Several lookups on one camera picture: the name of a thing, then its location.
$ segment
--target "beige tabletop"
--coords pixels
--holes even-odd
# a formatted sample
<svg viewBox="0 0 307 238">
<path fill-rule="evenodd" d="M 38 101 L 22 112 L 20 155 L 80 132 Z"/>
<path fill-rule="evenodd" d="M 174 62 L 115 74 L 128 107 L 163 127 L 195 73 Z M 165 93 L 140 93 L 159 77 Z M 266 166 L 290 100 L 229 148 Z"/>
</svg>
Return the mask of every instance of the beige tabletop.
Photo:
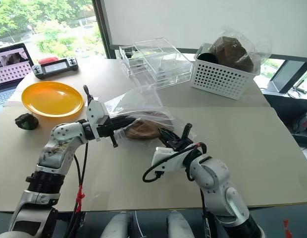
<svg viewBox="0 0 307 238">
<path fill-rule="evenodd" d="M 60 75 L 58 81 L 82 94 L 82 84 L 87 84 L 99 101 L 134 87 L 116 60 L 95 63 L 85 59 L 79 66 L 78 74 Z M 15 99 L 18 101 L 18 92 L 36 81 L 28 75 L 18 86 Z M 191 88 L 187 83 L 158 93 L 175 118 L 193 124 L 194 140 L 207 143 L 209 154 L 227 164 L 232 182 L 248 206 L 307 203 L 307 160 L 254 83 L 238 101 Z M 68 118 L 37 116 L 39 128 L 25 131 L 14 124 L 14 119 L 27 110 L 18 102 L 8 105 L 0 113 L 0 211 L 15 209 L 28 186 L 24 180 L 33 173 L 50 130 L 85 117 L 85 109 Z M 201 207 L 199 189 L 187 181 L 184 171 L 165 173 L 153 183 L 142 182 L 155 147 L 161 145 L 159 141 L 141 147 L 136 142 L 121 143 L 113 148 L 109 140 L 102 139 L 89 145 L 84 211 Z M 83 149 L 76 152 L 80 162 Z M 73 209 L 77 186 L 76 168 L 72 166 L 60 191 L 59 211 Z"/>
</svg>

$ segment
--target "orange plate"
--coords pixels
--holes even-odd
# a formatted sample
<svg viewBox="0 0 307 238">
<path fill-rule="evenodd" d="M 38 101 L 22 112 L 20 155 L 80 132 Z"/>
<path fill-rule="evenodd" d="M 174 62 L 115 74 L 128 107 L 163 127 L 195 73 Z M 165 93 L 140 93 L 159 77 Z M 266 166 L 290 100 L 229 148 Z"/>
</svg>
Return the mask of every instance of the orange plate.
<svg viewBox="0 0 307 238">
<path fill-rule="evenodd" d="M 21 101 L 32 112 L 53 118 L 72 115 L 83 106 L 83 98 L 78 91 L 52 81 L 30 85 L 23 91 Z"/>
</svg>

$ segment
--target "floor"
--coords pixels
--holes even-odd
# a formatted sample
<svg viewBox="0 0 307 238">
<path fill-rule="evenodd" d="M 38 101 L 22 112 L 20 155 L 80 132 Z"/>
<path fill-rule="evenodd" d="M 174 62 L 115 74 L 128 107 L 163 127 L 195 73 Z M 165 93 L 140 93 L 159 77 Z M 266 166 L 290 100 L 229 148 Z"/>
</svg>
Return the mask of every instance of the floor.
<svg viewBox="0 0 307 238">
<path fill-rule="evenodd" d="M 203 237 L 202 211 L 181 210 L 189 222 L 196 238 Z M 167 238 L 166 218 L 170 211 L 138 211 L 138 220 L 143 234 L 147 238 Z M 77 233 L 77 238 L 99 238 L 103 229 L 117 212 L 91 212 L 85 216 L 85 221 Z M 289 219 L 289 230 L 293 238 L 307 238 L 307 205 L 271 207 L 251 211 L 255 221 L 263 228 L 269 238 L 285 238 L 283 220 Z M 11 214 L 0 213 L 0 234 L 7 231 Z M 64 221 L 58 221 L 53 238 L 63 237 L 66 229 Z M 225 231 L 218 231 L 219 238 L 227 238 Z M 133 223 L 131 238 L 140 238 L 136 222 Z"/>
</svg>

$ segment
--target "white plastic basket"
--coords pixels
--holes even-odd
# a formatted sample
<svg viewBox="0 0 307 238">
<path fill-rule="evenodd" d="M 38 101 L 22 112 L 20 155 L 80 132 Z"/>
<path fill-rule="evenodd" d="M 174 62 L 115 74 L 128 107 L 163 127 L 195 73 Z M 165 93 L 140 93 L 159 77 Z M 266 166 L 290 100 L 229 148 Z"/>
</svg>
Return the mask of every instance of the white plastic basket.
<svg viewBox="0 0 307 238">
<path fill-rule="evenodd" d="M 202 47 L 194 56 L 196 61 L 191 74 L 191 86 L 238 100 L 256 74 L 199 60 L 201 51 Z"/>
</svg>

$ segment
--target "white wall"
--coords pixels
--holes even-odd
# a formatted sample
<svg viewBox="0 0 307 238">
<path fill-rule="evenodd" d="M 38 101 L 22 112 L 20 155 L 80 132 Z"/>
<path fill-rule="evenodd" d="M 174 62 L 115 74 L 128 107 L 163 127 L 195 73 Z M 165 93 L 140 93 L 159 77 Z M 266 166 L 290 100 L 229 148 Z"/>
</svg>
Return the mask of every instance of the white wall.
<svg viewBox="0 0 307 238">
<path fill-rule="evenodd" d="M 212 43 L 223 26 L 272 53 L 307 58 L 307 0 L 104 0 L 113 45 L 165 37 L 178 48 Z"/>
</svg>

